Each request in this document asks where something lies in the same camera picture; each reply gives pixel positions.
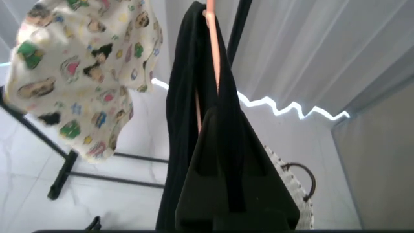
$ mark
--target white basket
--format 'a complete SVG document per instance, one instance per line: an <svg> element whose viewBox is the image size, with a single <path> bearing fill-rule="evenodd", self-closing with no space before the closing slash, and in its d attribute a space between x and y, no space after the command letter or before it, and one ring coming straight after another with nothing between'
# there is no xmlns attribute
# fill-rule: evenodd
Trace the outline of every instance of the white basket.
<svg viewBox="0 0 414 233"><path fill-rule="evenodd" d="M287 163L283 162L268 146L264 145L264 148L278 171L280 178L283 183L285 183L285 186L296 203L296 206L299 208L300 218L298 224L296 225L296 230L313 229L314 215L312 201L310 199L307 201L304 200L304 197L307 196L305 189L302 187L296 176L290 170L283 167L283 165L286 165ZM315 180L313 180L313 183L313 187L316 186Z"/></svg>

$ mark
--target pink hanger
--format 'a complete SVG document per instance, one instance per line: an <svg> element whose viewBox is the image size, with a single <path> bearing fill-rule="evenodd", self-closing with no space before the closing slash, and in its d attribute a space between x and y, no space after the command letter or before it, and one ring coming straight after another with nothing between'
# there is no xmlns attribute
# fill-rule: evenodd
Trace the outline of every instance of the pink hanger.
<svg viewBox="0 0 414 233"><path fill-rule="evenodd" d="M216 27L215 27L214 0L207 0L206 10L203 10L202 14L206 18L207 27L209 28L209 31L210 31L210 41L211 41L211 44L212 44L215 84L217 86L217 94L219 94L220 50L219 50L219 40L217 38L217 30L216 30ZM196 110L197 110L197 127L199 128L199 133L200 133L200 131L201 131L201 112L200 112L199 94L198 94L197 90L195 91L195 107L196 107Z"/></svg>

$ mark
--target hanging clothes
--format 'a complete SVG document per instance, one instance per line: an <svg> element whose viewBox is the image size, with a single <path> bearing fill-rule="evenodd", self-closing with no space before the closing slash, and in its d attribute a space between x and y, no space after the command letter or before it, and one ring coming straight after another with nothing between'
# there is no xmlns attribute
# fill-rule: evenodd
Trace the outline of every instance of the hanging clothes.
<svg viewBox="0 0 414 233"><path fill-rule="evenodd" d="M246 210L242 174L246 164L254 163L254 159L250 160L251 157L248 158L247 163L244 163L246 151L250 156L256 153L267 156L240 109L235 81L216 20L221 62L217 95L210 34L206 19L202 15L204 9L205 5L199 2L194 2L190 6L182 20L177 39L166 101L170 156L166 184L158 212L157 230L175 230L176 208L196 145L198 147L204 145L203 148L210 150L212 157L217 155L217 159L223 165L229 212ZM206 135L203 138L199 138L197 130L196 89L199 94L201 119L205 120L200 133ZM211 130L209 133L203 132L209 128L217 133L212 133ZM258 144L258 151L251 151L252 148L257 148ZM277 197L280 197L279 201L282 202L281 205L285 210L292 210L292 214L287 216L293 216L289 220L291 224L296 225L299 212L280 178L276 181L276 185L280 187L276 190Z"/></svg>
<svg viewBox="0 0 414 233"><path fill-rule="evenodd" d="M42 0L12 50L5 101L59 131L89 162L110 157L151 89L162 30L150 0Z"/></svg>

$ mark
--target black garment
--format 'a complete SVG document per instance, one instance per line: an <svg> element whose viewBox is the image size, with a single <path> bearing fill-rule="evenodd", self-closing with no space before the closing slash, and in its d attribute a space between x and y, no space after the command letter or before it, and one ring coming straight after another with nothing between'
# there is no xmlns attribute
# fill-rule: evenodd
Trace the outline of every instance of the black garment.
<svg viewBox="0 0 414 233"><path fill-rule="evenodd" d="M205 5L194 2L182 20L175 61L169 80L167 95L167 121L169 133L169 164L166 186L162 196L157 219L157 230L173 230L174 214L186 178L188 166L198 139L195 110L195 88L199 92L201 118L207 110L217 106L217 125L221 132L217 140L227 155L232 155L228 171L232 180L229 195L235 204L232 208L243 210L241 195L241 166L243 165L243 143L241 141L241 110L235 82L226 56L226 48L216 20L219 49L221 52L220 95L217 97L215 76L210 45L210 34L206 19L202 15Z"/></svg>
<svg viewBox="0 0 414 233"><path fill-rule="evenodd" d="M170 156L156 229L175 230L175 212L193 153L196 153L194 156L197 158L201 158L203 165L216 165L219 161L226 179L226 190L221 191L221 193L227 193L226 212L243 213L247 206L245 202L248 201L250 211L260 212L264 208L274 210L279 212L280 216L286 216L287 219L282 222L289 223L289 226L296 226L299 210L240 109L226 48L216 20L221 63L219 95L217 96L210 34L206 19L202 15L204 9L205 5L199 2L194 2L190 6L182 20L177 39L166 103ZM199 93L203 121L200 139L195 109L196 89ZM203 170L201 167L199 172L213 175L208 174L210 171ZM264 177L266 178L262 182L264 185L257 187L256 183L243 180L242 174L247 178ZM247 190L243 190L242 180ZM188 188L186 183L186 188L191 191L193 186ZM261 193L256 195L255 190L261 190ZM186 203L198 201L191 200L191 192L186 192L184 199Z"/></svg>

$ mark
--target black metal bar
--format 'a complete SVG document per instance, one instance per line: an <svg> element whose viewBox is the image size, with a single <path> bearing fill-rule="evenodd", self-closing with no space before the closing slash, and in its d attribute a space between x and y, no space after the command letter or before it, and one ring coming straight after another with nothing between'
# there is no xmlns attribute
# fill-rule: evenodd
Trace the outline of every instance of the black metal bar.
<svg viewBox="0 0 414 233"><path fill-rule="evenodd" d="M118 182L118 183L135 184L135 185L147 186L147 187L152 187L152 188L164 188L163 184L154 184L154 183L147 183L147 182L142 182L142 181L133 181L133 180L129 180L129 179L109 177L109 176L106 176L106 175L93 175L93 174L82 173L82 172L68 172L67 174L77 176L77 177L100 179L100 180L103 180L103 181L114 181L114 182Z"/></svg>
<svg viewBox="0 0 414 233"><path fill-rule="evenodd" d="M47 197L51 200L56 200L59 197L60 192L62 191L63 185L65 185L68 173L71 172L73 164L78 158L78 154L75 151L69 152L65 163L63 164L61 170L59 171L58 176L54 180L53 185L50 187L50 191L47 194Z"/></svg>
<svg viewBox="0 0 414 233"><path fill-rule="evenodd" d="M143 161L150 161L150 162L162 162L162 163L168 164L168 160L166 159L157 159L157 158L145 157L141 155L128 155L124 153L115 152L114 156L125 157L125 158L130 158L130 159L140 159Z"/></svg>
<svg viewBox="0 0 414 233"><path fill-rule="evenodd" d="M234 17L234 23L232 28L232 33L230 34L230 39L228 40L227 46L227 58L230 63L230 66L233 65L235 54L239 46L241 34L245 27L248 11L250 10L250 5L252 0L240 0L239 6L237 7L237 13Z"/></svg>
<svg viewBox="0 0 414 233"><path fill-rule="evenodd" d="M38 136L43 142L45 142L48 146L50 146L56 153L58 153L63 158L67 158L67 154L53 141L51 141L46 135L44 135L40 130L38 130L36 127L34 127L26 118L23 113L20 113L19 111L13 110L10 107L7 106L7 104L3 100L3 87L0 87L0 106L12 117L14 117L17 121L19 121L21 124L26 126L27 129L29 129L32 133L34 133L36 136Z"/></svg>

